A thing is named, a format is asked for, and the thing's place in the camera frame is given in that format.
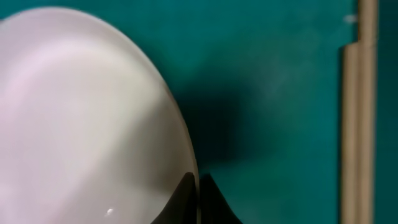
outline white plate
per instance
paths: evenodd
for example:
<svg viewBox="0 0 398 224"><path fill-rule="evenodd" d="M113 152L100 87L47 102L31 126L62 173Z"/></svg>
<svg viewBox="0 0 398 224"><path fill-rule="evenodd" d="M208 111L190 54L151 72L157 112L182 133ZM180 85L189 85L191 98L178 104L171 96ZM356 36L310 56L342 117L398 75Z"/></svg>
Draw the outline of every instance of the white plate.
<svg viewBox="0 0 398 224"><path fill-rule="evenodd" d="M150 223L197 176L174 99L109 24L62 8L0 24L0 223Z"/></svg>

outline teal surface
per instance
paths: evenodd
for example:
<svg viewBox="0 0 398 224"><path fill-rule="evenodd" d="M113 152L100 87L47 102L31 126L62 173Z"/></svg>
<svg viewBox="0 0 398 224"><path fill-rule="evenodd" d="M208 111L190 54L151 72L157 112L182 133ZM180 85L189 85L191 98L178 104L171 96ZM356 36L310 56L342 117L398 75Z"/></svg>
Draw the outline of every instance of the teal surface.
<svg viewBox="0 0 398 224"><path fill-rule="evenodd" d="M58 5L127 34L177 99L200 171L243 223L338 221L339 48L352 0L2 0Z"/></svg>
<svg viewBox="0 0 398 224"><path fill-rule="evenodd" d="M379 0L375 224L398 223L398 2Z"/></svg>

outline wooden stick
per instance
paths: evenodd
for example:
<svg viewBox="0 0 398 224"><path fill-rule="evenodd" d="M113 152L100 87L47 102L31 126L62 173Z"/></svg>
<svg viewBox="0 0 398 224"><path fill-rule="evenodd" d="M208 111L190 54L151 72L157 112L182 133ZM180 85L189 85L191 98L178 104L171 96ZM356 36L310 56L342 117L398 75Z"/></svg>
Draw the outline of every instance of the wooden stick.
<svg viewBox="0 0 398 224"><path fill-rule="evenodd" d="M359 1L358 223L373 223L377 0Z"/></svg>
<svg viewBox="0 0 398 224"><path fill-rule="evenodd" d="M357 222L358 43L347 45L343 62L341 130L341 224Z"/></svg>

